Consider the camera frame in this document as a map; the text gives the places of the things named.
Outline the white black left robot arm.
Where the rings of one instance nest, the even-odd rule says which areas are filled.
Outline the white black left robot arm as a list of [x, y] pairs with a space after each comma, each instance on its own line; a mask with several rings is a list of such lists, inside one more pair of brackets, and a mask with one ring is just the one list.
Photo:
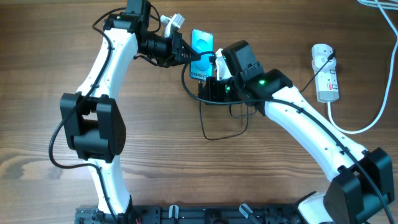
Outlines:
[[99, 54], [77, 91], [62, 96], [58, 128], [64, 130], [68, 147], [92, 174], [98, 205], [90, 220], [132, 223], [131, 196], [120, 164], [126, 126], [117, 100], [124, 76], [137, 58], [168, 68], [189, 62], [197, 53], [179, 32], [183, 16], [161, 16], [149, 1], [129, 1], [98, 22], [103, 36]]

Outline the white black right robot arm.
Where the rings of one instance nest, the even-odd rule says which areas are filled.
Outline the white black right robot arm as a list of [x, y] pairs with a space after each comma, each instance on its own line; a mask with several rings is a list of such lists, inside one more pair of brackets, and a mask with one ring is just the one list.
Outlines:
[[265, 71], [244, 40], [203, 52], [200, 59], [217, 72], [200, 88], [202, 102], [255, 107], [296, 139], [326, 175], [326, 192], [312, 193], [298, 204], [307, 223], [365, 223], [380, 210], [391, 214], [392, 161], [383, 149], [369, 151], [334, 127], [280, 70]]

